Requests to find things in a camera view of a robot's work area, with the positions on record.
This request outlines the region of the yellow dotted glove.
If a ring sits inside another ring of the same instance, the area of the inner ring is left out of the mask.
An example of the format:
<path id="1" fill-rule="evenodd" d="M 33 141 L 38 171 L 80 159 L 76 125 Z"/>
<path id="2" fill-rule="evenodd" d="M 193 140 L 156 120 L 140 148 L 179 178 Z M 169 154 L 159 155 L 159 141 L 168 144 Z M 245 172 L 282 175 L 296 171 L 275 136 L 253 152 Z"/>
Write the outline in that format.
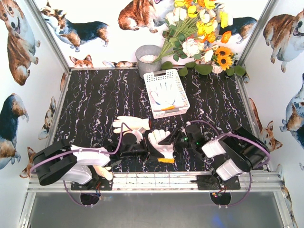
<path id="1" fill-rule="evenodd" d="M 171 133 L 169 131 L 153 130 L 148 134 L 149 144 L 152 146 L 152 157 L 156 158 L 158 162 L 175 163 L 173 157 L 173 144 L 161 144 L 161 141 L 166 139 Z"/>

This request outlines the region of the blue dotted white glove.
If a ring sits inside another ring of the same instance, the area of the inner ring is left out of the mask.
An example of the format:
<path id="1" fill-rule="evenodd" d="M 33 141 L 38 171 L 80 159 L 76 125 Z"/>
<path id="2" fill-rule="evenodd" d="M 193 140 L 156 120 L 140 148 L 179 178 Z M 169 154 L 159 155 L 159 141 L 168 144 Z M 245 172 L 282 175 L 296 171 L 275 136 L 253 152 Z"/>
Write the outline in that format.
<path id="1" fill-rule="evenodd" d="M 150 92 L 155 104 L 153 111 L 167 111 L 175 109 L 176 91 L 171 82 L 158 82 Z"/>

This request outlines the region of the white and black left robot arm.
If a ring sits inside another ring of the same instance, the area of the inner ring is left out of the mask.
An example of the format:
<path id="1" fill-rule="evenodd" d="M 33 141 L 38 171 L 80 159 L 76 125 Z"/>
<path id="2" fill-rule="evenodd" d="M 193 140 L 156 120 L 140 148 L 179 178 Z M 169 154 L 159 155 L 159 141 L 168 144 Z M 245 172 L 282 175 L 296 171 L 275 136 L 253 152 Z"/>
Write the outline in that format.
<path id="1" fill-rule="evenodd" d="M 149 145 L 149 140 L 137 131 L 124 133 L 117 143 L 100 148 L 79 147 L 60 140 L 34 156 L 30 173 L 38 176 L 41 186 L 60 180 L 86 185 L 100 177 L 112 181 L 113 166 L 127 158 L 148 158 Z"/>

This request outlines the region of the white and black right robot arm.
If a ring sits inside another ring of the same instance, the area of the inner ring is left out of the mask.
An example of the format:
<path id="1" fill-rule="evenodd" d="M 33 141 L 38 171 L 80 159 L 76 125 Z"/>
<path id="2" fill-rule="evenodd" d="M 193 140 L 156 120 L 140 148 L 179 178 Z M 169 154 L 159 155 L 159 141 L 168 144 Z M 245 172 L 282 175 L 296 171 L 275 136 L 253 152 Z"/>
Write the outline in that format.
<path id="1" fill-rule="evenodd" d="M 262 142 L 242 126 L 210 140 L 192 122 L 172 133 L 160 130 L 156 133 L 155 149 L 173 154 L 177 147 L 191 149 L 202 160 L 220 158 L 214 164 L 211 176 L 219 183 L 265 165 L 270 160 L 270 151 Z"/>

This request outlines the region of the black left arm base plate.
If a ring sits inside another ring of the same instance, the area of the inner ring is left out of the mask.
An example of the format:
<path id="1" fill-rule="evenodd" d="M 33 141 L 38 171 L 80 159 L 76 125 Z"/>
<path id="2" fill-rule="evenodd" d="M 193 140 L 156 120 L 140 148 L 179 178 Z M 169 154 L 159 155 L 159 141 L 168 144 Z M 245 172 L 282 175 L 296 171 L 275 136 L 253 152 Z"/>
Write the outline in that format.
<path id="1" fill-rule="evenodd" d="M 112 190 L 113 182 L 101 176 L 94 176 L 88 183 L 72 182 L 71 190 Z"/>

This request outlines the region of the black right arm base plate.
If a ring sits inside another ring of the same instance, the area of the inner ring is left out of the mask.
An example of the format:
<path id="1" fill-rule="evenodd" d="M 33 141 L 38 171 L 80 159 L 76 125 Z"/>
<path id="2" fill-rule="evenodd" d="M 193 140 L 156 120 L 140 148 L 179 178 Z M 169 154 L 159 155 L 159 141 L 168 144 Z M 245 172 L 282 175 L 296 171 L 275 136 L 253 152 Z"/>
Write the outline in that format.
<path id="1" fill-rule="evenodd" d="M 232 177 L 229 180 L 220 180 L 212 175 L 197 175 L 191 183 L 196 183 L 199 190 L 220 190 L 227 188 L 228 190 L 239 190 L 240 183 L 238 177 Z"/>

